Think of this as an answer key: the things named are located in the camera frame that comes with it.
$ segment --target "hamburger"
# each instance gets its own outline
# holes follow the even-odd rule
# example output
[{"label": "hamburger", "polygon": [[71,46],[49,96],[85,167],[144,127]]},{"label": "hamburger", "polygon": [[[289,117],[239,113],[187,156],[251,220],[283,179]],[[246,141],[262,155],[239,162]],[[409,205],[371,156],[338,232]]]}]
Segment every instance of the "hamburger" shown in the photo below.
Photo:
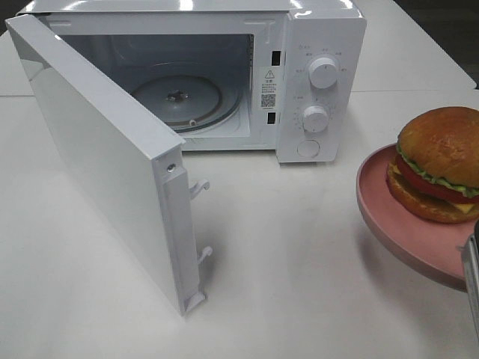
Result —
[{"label": "hamburger", "polygon": [[479,218],[479,111],[444,107],[407,123],[388,163],[392,196],[415,215],[442,223]]}]

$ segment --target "control panel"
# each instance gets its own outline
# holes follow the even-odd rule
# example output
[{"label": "control panel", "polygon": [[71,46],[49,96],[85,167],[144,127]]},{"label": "control panel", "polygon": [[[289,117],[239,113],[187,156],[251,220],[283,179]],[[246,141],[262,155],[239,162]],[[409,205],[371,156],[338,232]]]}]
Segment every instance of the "control panel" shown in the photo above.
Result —
[{"label": "control panel", "polygon": [[338,151],[366,20],[316,16],[298,11],[290,17],[280,162],[326,162]]}]

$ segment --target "white microwave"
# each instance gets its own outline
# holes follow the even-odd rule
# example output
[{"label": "white microwave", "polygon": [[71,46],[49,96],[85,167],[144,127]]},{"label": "white microwave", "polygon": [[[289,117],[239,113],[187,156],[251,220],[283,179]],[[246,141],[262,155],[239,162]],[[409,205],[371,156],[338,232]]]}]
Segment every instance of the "white microwave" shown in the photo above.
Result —
[{"label": "white microwave", "polygon": [[350,0],[34,0],[7,20],[58,152],[180,313],[204,298],[208,186],[182,150],[333,160],[365,26]]}]

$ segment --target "pink plate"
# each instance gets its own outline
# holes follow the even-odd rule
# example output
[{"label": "pink plate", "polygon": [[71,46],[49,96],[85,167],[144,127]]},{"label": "pink plate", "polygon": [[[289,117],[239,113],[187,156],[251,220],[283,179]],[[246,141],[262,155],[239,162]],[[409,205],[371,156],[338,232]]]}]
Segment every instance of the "pink plate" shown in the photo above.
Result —
[{"label": "pink plate", "polygon": [[440,224],[408,212],[389,193],[385,181],[395,144],[365,159],[356,179],[359,209],[367,226],[399,260],[426,277],[466,290],[460,248],[474,232],[474,221]]}]

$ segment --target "power level knob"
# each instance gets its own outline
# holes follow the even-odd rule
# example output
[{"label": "power level knob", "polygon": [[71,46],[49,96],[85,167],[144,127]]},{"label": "power level knob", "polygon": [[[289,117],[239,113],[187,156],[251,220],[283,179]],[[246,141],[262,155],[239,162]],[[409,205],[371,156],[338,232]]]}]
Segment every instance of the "power level knob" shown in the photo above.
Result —
[{"label": "power level knob", "polygon": [[303,112],[302,125],[307,132],[321,132],[329,124],[329,116],[324,107],[310,106]]},{"label": "power level knob", "polygon": [[321,56],[309,65],[309,81],[315,88],[328,88],[338,80],[338,71],[338,60],[332,56]]}]

